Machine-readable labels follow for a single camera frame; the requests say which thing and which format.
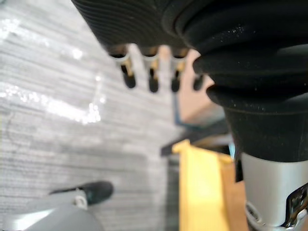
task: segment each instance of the corrugated black bellows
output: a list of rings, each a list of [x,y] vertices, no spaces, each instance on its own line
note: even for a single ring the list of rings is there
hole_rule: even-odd
[[[194,0],[180,1],[181,9],[174,2],[163,12],[164,29],[200,52],[195,72],[215,82],[207,93],[224,107],[237,180],[242,152],[308,160],[308,1]]]

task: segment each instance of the gray carpet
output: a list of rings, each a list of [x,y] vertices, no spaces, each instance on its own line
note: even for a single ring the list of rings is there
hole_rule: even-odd
[[[69,0],[0,4],[0,226],[51,190],[110,180],[112,199],[91,209],[106,231],[178,229],[177,173],[159,156],[182,132],[168,62],[152,94],[131,52],[128,90]]]

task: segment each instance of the gray object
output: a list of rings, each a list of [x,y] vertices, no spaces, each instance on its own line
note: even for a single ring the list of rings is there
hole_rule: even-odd
[[[308,161],[280,163],[242,154],[248,223],[260,231],[301,230],[307,218]]]
[[[4,231],[102,231],[88,204],[99,203],[113,192],[109,182],[84,184],[30,202],[23,210],[4,218]]]

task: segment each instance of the yellow panel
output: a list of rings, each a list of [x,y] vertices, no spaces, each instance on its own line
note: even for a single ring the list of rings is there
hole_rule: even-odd
[[[175,144],[180,154],[180,231],[229,231],[220,164],[231,162],[226,155]]]

